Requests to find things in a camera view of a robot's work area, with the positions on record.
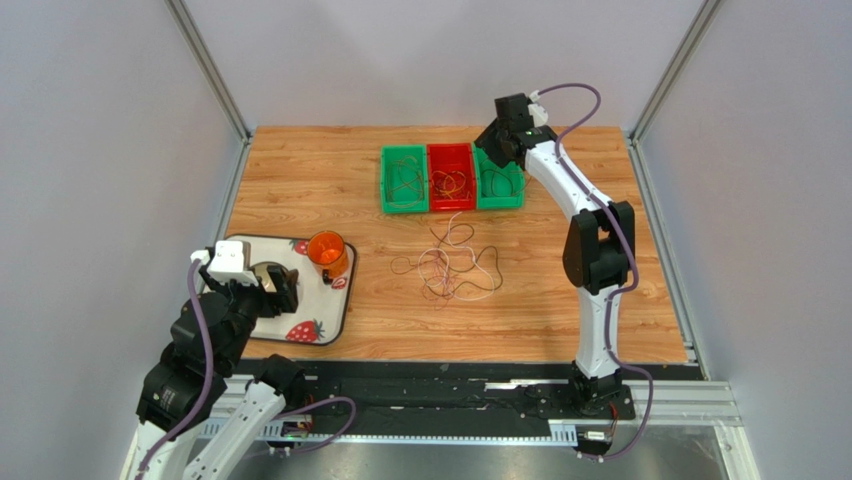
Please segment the red bin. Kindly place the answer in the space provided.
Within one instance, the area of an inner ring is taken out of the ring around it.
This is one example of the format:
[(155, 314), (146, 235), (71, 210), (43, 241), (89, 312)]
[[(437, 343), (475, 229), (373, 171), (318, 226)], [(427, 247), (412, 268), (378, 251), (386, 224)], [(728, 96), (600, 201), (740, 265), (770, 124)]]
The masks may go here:
[(476, 208), (477, 178), (471, 143), (426, 145), (431, 212)]

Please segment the strawberry pattern tray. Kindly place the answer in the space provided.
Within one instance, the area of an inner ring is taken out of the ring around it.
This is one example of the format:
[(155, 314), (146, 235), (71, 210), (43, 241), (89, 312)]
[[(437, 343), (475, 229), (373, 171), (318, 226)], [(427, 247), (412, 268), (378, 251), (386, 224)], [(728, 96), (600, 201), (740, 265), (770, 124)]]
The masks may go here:
[(233, 235), (232, 240), (250, 244), (250, 266), (276, 262), (299, 272), (299, 306), (295, 313), (275, 318), (260, 318), (252, 333), (254, 339), (322, 346), (330, 344), (342, 332), (351, 297), (357, 252), (345, 242), (350, 265), (346, 274), (325, 285), (307, 256), (309, 239), (259, 235)]

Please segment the grey bowl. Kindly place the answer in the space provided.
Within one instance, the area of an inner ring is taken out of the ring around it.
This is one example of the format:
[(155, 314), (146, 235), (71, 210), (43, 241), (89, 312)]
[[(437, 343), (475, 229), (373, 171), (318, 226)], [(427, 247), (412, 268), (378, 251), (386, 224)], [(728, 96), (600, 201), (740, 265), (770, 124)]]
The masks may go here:
[(251, 267), (266, 293), (281, 293), (288, 270), (276, 262), (259, 262)]

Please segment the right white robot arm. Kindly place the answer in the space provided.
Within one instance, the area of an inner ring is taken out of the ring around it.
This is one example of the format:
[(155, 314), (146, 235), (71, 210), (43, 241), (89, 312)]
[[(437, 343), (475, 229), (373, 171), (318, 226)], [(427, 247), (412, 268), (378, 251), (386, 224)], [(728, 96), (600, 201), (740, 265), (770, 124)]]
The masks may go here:
[(636, 267), (635, 211), (594, 186), (570, 159), (534, 99), (519, 93), (494, 104), (496, 117), (476, 146), (496, 166), (515, 164), (537, 180), (569, 222), (562, 263), (577, 289), (580, 311), (569, 397), (577, 410), (600, 410), (622, 389), (617, 325), (621, 297)]

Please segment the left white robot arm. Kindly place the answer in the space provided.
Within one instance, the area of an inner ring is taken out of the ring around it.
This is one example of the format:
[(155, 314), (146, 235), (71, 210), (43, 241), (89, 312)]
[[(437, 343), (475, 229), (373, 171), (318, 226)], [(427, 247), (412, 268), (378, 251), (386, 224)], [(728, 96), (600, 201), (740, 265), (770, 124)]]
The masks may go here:
[(190, 455), (215, 403), (225, 393), (260, 317), (292, 313), (299, 273), (265, 262), (253, 283), (235, 280), (199, 292), (206, 266), (195, 260), (186, 285), (189, 298), (171, 326), (171, 342), (145, 376), (136, 414), (133, 479), (225, 479), (274, 417), (307, 400), (304, 369), (274, 354), (262, 361), (237, 409), (196, 456)]

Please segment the green bin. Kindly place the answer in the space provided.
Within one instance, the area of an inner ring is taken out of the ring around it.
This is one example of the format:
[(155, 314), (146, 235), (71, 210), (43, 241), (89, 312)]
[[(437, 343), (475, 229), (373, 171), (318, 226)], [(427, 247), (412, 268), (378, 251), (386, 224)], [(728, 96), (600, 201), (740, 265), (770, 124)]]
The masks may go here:
[(500, 168), (487, 155), (472, 145), (473, 164), (477, 177), (477, 210), (515, 210), (525, 201), (526, 179), (515, 164)]
[(385, 145), (380, 151), (379, 196), (385, 214), (429, 211), (426, 146)]

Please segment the left green bin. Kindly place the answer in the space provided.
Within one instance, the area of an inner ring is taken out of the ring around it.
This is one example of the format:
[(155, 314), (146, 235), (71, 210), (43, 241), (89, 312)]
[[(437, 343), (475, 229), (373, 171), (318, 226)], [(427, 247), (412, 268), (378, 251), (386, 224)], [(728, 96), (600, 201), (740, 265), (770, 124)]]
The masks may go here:
[(385, 145), (380, 151), (379, 196), (385, 214), (429, 211), (426, 146)]

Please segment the orange plastic cup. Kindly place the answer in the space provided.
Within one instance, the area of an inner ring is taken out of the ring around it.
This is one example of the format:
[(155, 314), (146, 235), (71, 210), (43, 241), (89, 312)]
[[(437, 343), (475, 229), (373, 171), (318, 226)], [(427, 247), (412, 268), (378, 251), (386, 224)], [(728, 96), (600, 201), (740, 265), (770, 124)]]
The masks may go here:
[(331, 285), (348, 271), (350, 261), (342, 236), (334, 231), (321, 231), (308, 241), (307, 256), (325, 285)]

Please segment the aluminium frame rail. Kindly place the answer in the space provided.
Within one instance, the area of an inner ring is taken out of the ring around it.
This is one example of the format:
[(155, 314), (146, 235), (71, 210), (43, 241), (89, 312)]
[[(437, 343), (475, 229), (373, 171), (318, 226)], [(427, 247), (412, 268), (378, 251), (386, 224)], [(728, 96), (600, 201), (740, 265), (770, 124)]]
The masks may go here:
[(640, 425), (738, 427), (739, 409), (720, 382), (628, 380), (601, 407), (581, 412), (565, 379), (306, 379), (307, 397), (329, 405), (270, 421), (263, 441), (319, 442), (339, 429), (343, 440), (370, 443), (570, 446), (586, 433), (627, 441)]

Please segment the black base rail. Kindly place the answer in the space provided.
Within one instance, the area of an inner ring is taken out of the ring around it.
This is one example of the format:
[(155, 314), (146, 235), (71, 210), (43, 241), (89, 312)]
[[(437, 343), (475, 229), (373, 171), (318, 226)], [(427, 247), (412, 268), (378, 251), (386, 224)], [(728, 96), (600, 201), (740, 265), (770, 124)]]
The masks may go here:
[(626, 372), (604, 408), (577, 410), (569, 397), (576, 370), (567, 363), (403, 361), (298, 362), (306, 404), (329, 403), (300, 416), (273, 420), (259, 437), (275, 446), (340, 441), (382, 443), (572, 444), (560, 423), (623, 425), (641, 418), (639, 396), (649, 382)]

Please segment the right green bin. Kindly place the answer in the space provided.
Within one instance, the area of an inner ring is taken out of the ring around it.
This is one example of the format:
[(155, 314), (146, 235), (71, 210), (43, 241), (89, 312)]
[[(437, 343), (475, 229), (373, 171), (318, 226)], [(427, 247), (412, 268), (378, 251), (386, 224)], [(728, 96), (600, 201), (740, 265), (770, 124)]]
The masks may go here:
[(515, 210), (525, 201), (526, 179), (515, 164), (500, 168), (487, 155), (472, 145), (473, 164), (477, 177), (477, 210)]

